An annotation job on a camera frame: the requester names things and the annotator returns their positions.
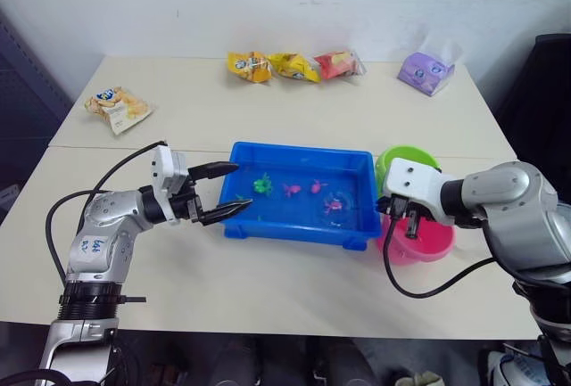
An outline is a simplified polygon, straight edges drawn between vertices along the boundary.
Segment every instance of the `white table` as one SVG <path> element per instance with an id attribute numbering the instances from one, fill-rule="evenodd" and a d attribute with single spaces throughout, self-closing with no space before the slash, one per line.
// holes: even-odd
<path id="1" fill-rule="evenodd" d="M 367 63 L 363 77 L 320 85 L 289 78 L 253 84 L 226 62 L 204 59 L 103 60 L 52 146 L 137 149 L 166 138 L 176 150 L 227 152 L 235 141 L 364 150 L 418 145 L 435 156 L 514 159 L 466 67 L 428 97 L 396 79 L 400 64 Z M 157 110 L 114 136 L 84 101 L 124 86 Z"/>
<path id="2" fill-rule="evenodd" d="M 47 324 L 62 291 L 44 238 L 49 207 L 64 194 L 91 188 L 131 150 L 51 147 L 0 227 L 0 319 Z M 187 152 L 189 163 L 228 158 L 227 152 Z M 459 177 L 497 160 L 439 159 Z M 150 154 L 114 176 L 109 189 L 150 182 Z M 198 191 L 216 204 L 222 180 Z M 61 207 L 54 239 L 64 265 L 83 201 Z M 457 234 L 457 247 L 432 264 L 396 267 L 414 291 L 434 287 L 487 257 L 479 231 Z M 495 265 L 483 267 L 428 300 L 401 296 L 389 284 L 375 244 L 365 252 L 332 245 L 268 239 L 229 240 L 222 226 L 160 225 L 140 234 L 124 292 L 146 304 L 120 308 L 120 327 L 142 330 L 295 333 L 437 339 L 532 339 L 538 329 L 527 302 Z"/>
<path id="3" fill-rule="evenodd" d="M 49 323 L 61 285 L 49 257 L 44 220 L 63 195 L 92 188 L 130 152 L 166 138 L 189 165 L 226 160 L 234 141 L 336 147 L 380 154 L 419 145 L 462 177 L 515 159 L 465 67 L 429 98 L 398 81 L 396 63 L 369 63 L 362 78 L 312 85 L 285 78 L 254 85 L 229 75 L 224 61 L 105 58 L 51 142 L 0 227 L 0 320 Z M 83 101 L 124 86 L 158 108 L 115 137 Z M 133 161 L 109 189 L 150 183 L 148 161 Z M 213 207 L 222 180 L 198 191 Z M 54 239 L 62 262 L 83 201 L 61 207 Z M 395 268 L 413 291 L 441 284 L 489 256 L 479 231 L 458 231 L 452 254 Z M 120 308 L 122 328 L 236 333 L 296 333 L 401 338 L 529 339 L 538 333 L 511 279 L 486 266 L 447 292 L 410 300 L 389 284 L 376 245 L 365 252 L 307 242 L 229 240 L 222 226 L 159 225 L 137 238 L 124 291 L 146 304 Z"/>

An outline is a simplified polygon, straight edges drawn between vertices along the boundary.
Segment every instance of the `chip bag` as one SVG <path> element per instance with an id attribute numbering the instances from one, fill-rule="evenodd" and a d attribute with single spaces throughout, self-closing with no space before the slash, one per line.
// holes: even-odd
<path id="1" fill-rule="evenodd" d="M 260 52 L 229 53 L 228 69 L 254 83 L 261 83 L 271 78 L 269 61 Z"/>
<path id="2" fill-rule="evenodd" d="M 89 98 L 86 110 L 102 116 L 111 125 L 115 135 L 134 126 L 153 109 L 121 87 L 107 89 Z"/>
<path id="3" fill-rule="evenodd" d="M 281 76 L 318 83 L 321 77 L 309 61 L 297 53 L 274 53 L 268 56 L 271 66 Z"/>
<path id="4" fill-rule="evenodd" d="M 324 80 L 339 76 L 362 76 L 367 72 L 354 51 L 326 53 L 313 59 L 321 66 Z"/>

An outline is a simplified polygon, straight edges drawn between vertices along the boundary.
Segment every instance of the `plastic toy animal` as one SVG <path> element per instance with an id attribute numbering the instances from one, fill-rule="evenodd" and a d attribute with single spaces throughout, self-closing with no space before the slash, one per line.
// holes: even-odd
<path id="1" fill-rule="evenodd" d="M 256 179 L 253 182 L 253 190 L 256 193 L 266 194 L 269 196 L 273 188 L 271 186 L 271 181 L 269 180 L 268 174 L 264 172 L 264 175 L 261 177 L 261 179 Z"/>
<path id="2" fill-rule="evenodd" d="M 332 210 L 341 210 L 343 209 L 343 204 L 337 200 L 337 199 L 333 199 L 332 201 L 326 201 L 325 202 L 325 213 L 326 215 L 329 215 L 329 212 L 331 212 Z"/>
<path id="3" fill-rule="evenodd" d="M 287 197 L 292 197 L 292 194 L 299 193 L 301 190 L 302 188 L 297 184 L 284 185 L 284 192 Z"/>
<path id="4" fill-rule="evenodd" d="M 317 194 L 321 191 L 321 187 L 325 187 L 326 183 L 320 183 L 318 179 L 313 180 L 314 183 L 311 185 L 311 192 Z"/>

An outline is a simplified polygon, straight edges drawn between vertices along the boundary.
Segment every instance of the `cable connector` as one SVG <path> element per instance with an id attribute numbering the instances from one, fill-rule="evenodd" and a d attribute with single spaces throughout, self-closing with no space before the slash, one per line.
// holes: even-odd
<path id="1" fill-rule="evenodd" d="M 391 196 L 389 209 L 386 213 L 391 217 L 391 219 L 398 220 L 404 217 L 404 214 L 407 211 L 407 206 L 409 206 L 409 199 L 393 194 Z"/>

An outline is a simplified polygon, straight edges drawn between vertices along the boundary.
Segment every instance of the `black cable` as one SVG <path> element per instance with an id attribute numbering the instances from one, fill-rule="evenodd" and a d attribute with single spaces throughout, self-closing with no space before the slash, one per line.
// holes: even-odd
<path id="1" fill-rule="evenodd" d="M 48 380 L 56 386 L 71 386 L 71 380 L 55 370 L 29 370 L 0 379 L 0 386 L 12 386 L 30 380 Z"/>
<path id="2" fill-rule="evenodd" d="M 389 245 L 391 244 L 391 240 L 393 239 L 393 232 L 394 232 L 394 228 L 396 227 L 397 221 L 398 221 L 398 218 L 391 218 L 391 224 L 389 225 L 388 231 L 386 232 L 385 245 L 383 247 L 383 261 L 385 263 L 386 274 L 389 276 L 389 281 L 391 281 L 394 288 L 396 288 L 396 290 L 398 292 L 406 295 L 407 297 L 411 297 L 412 299 L 427 299 L 428 297 L 433 297 L 436 294 L 441 293 L 442 291 L 446 291 L 448 288 L 453 286 L 456 282 L 458 282 L 464 276 L 467 276 L 470 273 L 472 273 L 474 270 L 476 270 L 480 267 L 483 267 L 486 264 L 491 264 L 494 262 L 493 257 L 488 258 L 488 259 L 483 259 L 482 261 L 478 261 L 477 263 L 473 264 L 472 266 L 470 266 L 468 268 L 465 268 L 460 273 L 458 273 L 457 275 L 452 277 L 452 279 L 450 281 L 443 283 L 438 288 L 434 288 L 432 291 L 421 292 L 421 293 L 409 292 L 409 291 L 405 290 L 404 288 L 402 288 L 398 284 L 398 282 L 396 282 L 396 279 L 393 275 L 393 270 L 391 269 L 391 262 L 389 261 Z"/>
<path id="3" fill-rule="evenodd" d="M 52 260 L 54 261 L 55 268 L 57 269 L 57 273 L 62 279 L 62 283 L 65 284 L 65 271 L 63 270 L 62 262 L 57 255 L 57 251 L 55 250 L 54 239 L 52 237 L 52 219 L 54 218 L 54 214 L 57 209 L 62 206 L 66 201 L 69 201 L 73 198 L 84 196 L 86 194 L 95 195 L 96 193 L 106 193 L 105 190 L 97 190 L 94 193 L 94 190 L 83 190 L 81 192 L 75 192 L 72 194 L 68 194 L 65 197 L 62 197 L 59 201 L 57 201 L 52 208 L 47 212 L 46 215 L 46 241 L 47 241 L 47 249 L 50 251 L 50 255 L 52 256 Z"/>
<path id="4" fill-rule="evenodd" d="M 93 200 L 96 193 L 99 190 L 101 190 L 101 187 L 103 187 L 103 184 L 105 184 L 105 181 L 107 181 L 111 177 L 111 175 L 113 175 L 115 172 L 117 172 L 117 170 L 119 168 L 121 168 L 123 165 L 130 162 L 135 157 L 140 156 L 141 154 L 148 152 L 149 150 L 152 150 L 155 147 L 158 147 L 159 145 L 167 145 L 167 143 L 165 143 L 164 141 L 157 141 L 156 143 L 152 143 L 150 145 L 147 145 L 146 147 L 143 147 L 142 149 L 137 150 L 136 152 L 130 154 L 125 159 L 121 160 L 119 163 L 117 163 L 115 166 L 113 166 L 111 169 L 109 169 L 109 171 L 103 176 L 103 178 L 101 178 L 99 180 L 99 182 L 95 185 L 95 187 L 93 187 L 93 194 L 91 194 L 87 198 L 85 205 L 83 205 L 83 209 L 81 210 L 81 216 L 79 217 L 78 231 L 76 232 L 76 234 L 79 233 L 79 231 L 83 227 L 83 221 L 84 221 L 83 216 L 86 212 L 87 205 Z"/>

